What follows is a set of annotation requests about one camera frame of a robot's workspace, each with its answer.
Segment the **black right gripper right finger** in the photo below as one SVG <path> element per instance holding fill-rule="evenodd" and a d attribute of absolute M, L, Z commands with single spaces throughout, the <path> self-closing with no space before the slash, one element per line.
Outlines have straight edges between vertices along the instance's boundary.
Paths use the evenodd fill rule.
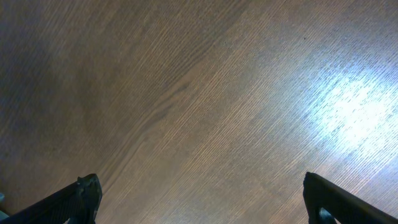
<path fill-rule="evenodd" d="M 309 224 L 397 224 L 396 218 L 373 207 L 316 173 L 307 172 L 305 174 L 303 198 Z"/>

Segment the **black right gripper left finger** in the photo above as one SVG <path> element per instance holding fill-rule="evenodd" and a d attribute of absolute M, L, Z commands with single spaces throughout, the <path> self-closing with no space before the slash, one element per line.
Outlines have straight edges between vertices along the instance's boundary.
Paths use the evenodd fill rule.
<path fill-rule="evenodd" d="M 102 196 L 98 176 L 89 174 L 1 220 L 1 224 L 95 224 Z"/>

